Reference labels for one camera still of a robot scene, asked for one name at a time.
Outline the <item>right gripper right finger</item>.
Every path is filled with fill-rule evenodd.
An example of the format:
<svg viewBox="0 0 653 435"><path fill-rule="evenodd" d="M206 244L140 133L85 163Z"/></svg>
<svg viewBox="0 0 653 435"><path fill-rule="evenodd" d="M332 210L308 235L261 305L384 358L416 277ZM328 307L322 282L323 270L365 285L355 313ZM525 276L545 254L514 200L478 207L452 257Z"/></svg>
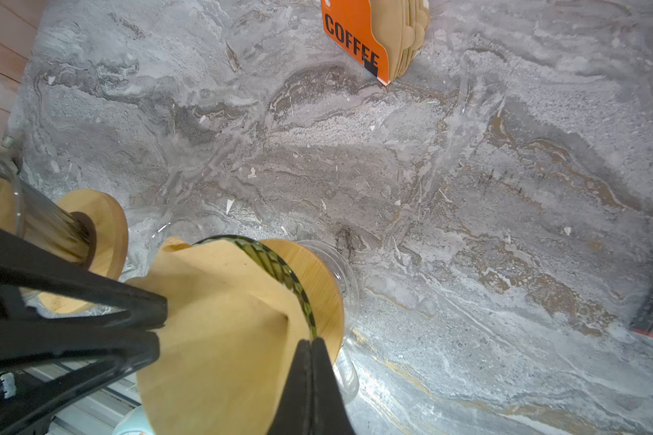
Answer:
<svg viewBox="0 0 653 435"><path fill-rule="evenodd" d="M312 407L311 433L317 435L354 435L342 395L338 389L323 339L311 345Z"/></svg>

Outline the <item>orange coffee filter box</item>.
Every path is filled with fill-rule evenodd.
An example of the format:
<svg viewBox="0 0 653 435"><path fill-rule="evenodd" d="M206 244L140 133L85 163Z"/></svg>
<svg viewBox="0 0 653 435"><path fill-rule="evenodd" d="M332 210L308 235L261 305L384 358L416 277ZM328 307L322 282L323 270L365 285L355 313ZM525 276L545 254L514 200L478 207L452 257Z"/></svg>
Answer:
<svg viewBox="0 0 653 435"><path fill-rule="evenodd" d="M384 86L406 73L424 45L424 0L322 0L325 33Z"/></svg>

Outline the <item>clear glass cup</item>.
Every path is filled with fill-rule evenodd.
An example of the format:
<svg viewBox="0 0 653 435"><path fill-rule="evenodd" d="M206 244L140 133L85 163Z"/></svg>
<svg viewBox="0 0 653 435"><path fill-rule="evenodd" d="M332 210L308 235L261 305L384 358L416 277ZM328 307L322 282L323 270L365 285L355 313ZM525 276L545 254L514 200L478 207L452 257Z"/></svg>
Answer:
<svg viewBox="0 0 653 435"><path fill-rule="evenodd" d="M353 333L361 306L356 274L348 260L333 246L317 240L301 240L299 244L326 263L336 279L343 299L345 332L337 359L333 364L333 370L343 402L348 405L355 400L360 387L357 368L349 355L352 344L350 336Z"/></svg>

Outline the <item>green glass dripper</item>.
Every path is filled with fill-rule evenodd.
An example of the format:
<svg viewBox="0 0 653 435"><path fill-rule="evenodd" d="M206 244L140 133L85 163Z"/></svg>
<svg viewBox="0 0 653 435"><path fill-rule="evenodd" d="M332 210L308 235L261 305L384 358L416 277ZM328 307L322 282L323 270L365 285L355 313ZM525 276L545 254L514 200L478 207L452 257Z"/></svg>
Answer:
<svg viewBox="0 0 653 435"><path fill-rule="evenodd" d="M206 237L196 243L194 246L210 244L215 241L228 241L246 255L248 255L260 268L267 272L271 277L276 279L288 291L290 291L299 301L302 313L308 325L310 340L317 339L317 323L314 317L314 310L309 302L308 294L295 272L288 263L281 258L273 249L265 244L238 235L219 235Z"/></svg>

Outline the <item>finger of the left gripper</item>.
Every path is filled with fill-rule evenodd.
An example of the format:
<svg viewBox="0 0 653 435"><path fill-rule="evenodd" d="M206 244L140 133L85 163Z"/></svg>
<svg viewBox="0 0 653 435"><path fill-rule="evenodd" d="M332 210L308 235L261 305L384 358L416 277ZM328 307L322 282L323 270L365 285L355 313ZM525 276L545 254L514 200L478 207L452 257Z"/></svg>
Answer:
<svg viewBox="0 0 653 435"><path fill-rule="evenodd" d="M22 287L118 310L56 318L61 324L145 331L163 326L168 316L165 297L78 268L0 229L0 320L43 319L24 302Z"/></svg>
<svg viewBox="0 0 653 435"><path fill-rule="evenodd" d="M152 332L0 328L0 434L48 433L56 413L159 356Z"/></svg>

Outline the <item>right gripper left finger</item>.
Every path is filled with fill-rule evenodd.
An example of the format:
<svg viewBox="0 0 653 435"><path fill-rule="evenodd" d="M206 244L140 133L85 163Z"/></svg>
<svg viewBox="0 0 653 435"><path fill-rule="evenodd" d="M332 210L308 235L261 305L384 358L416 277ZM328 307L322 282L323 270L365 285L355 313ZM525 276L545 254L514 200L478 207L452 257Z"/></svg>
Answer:
<svg viewBox="0 0 653 435"><path fill-rule="evenodd" d="M313 360L311 342L297 345L279 407L268 435L308 435L313 411Z"/></svg>

